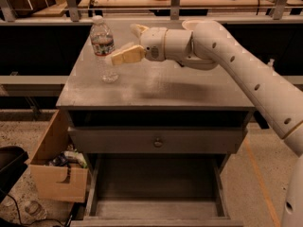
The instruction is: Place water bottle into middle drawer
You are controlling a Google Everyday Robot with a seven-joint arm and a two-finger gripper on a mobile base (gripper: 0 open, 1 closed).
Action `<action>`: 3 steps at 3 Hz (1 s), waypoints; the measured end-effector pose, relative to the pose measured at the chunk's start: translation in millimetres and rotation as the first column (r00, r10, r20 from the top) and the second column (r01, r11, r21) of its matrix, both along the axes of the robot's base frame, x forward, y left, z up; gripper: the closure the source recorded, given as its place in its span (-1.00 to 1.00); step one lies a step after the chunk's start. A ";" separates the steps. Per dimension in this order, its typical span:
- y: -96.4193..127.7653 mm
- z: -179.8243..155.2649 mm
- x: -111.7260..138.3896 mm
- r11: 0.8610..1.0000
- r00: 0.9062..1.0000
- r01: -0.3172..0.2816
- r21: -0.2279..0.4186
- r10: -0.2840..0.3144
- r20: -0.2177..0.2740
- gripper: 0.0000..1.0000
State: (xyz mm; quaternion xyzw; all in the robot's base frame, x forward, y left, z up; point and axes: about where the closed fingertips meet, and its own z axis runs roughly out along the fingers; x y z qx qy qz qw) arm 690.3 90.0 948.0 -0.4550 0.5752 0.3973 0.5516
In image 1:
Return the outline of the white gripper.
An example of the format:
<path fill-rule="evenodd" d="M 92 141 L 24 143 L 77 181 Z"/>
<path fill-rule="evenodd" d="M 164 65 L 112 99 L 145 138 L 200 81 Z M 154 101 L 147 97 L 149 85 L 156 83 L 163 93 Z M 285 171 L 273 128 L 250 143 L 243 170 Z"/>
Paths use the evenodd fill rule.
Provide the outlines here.
<path fill-rule="evenodd" d="M 149 61 L 165 60 L 165 27 L 151 27 L 131 24 L 131 32 L 137 38 L 140 38 L 141 45 L 132 45 L 128 48 L 118 49 L 111 56 L 112 65 L 121 65 L 124 63 L 135 63 L 146 58 Z"/>

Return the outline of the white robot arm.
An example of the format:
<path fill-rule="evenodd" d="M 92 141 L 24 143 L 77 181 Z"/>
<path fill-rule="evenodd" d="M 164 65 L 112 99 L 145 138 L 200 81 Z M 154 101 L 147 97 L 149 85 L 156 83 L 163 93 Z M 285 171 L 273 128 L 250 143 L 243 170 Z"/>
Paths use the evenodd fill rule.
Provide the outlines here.
<path fill-rule="evenodd" d="M 190 29 L 131 25 L 138 44 L 114 52 L 113 65 L 176 61 L 197 70 L 221 66 L 239 85 L 275 133 L 297 156 L 284 203 L 281 227 L 303 226 L 303 92 L 251 54 L 216 21 Z"/>

